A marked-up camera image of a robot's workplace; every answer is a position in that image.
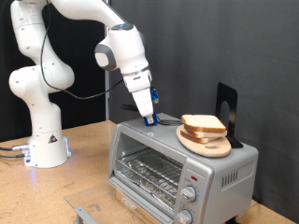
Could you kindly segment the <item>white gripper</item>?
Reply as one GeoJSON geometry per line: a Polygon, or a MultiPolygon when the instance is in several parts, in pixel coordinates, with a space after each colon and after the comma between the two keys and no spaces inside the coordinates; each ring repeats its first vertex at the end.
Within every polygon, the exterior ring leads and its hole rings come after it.
{"type": "Polygon", "coordinates": [[[150,71],[123,78],[128,91],[133,95],[137,109],[146,125],[156,123],[150,94],[150,71]]]}

